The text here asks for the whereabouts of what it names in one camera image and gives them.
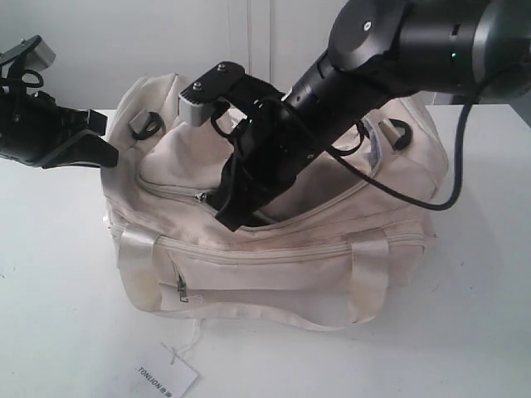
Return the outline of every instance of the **bag strap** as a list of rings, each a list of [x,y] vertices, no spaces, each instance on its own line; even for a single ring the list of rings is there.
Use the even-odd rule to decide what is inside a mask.
[[[376,317],[387,292],[389,245],[383,231],[374,230],[348,236],[353,253],[349,317],[340,325],[318,324],[283,308],[248,303],[191,300],[179,309],[162,309],[163,290],[153,266],[153,248],[157,239],[156,232],[140,226],[126,227],[119,243],[118,269],[131,303],[142,311],[166,318],[265,319],[298,328],[330,331]]]

